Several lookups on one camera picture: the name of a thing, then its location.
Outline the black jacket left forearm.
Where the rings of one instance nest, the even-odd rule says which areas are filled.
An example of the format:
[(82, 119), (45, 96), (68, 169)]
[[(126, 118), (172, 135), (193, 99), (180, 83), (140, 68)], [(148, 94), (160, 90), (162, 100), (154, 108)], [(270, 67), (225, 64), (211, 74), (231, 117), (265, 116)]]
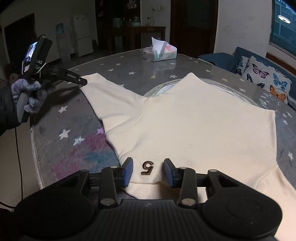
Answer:
[(7, 130), (20, 126), (16, 112), (15, 99), (13, 98), (11, 90), (16, 94), (16, 99), (18, 100), (21, 91), (25, 89), (20, 87), (10, 88), (9, 86), (1, 89), (1, 135)]

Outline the left hand in knit glove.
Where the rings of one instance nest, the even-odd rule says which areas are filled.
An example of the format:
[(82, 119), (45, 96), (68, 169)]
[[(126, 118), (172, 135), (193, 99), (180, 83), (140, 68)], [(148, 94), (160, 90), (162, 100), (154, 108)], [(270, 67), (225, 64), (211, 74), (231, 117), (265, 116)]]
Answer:
[(19, 79), (13, 83), (11, 93), (18, 116), (24, 112), (38, 113), (48, 96), (48, 92), (38, 81), (29, 82), (26, 79)]

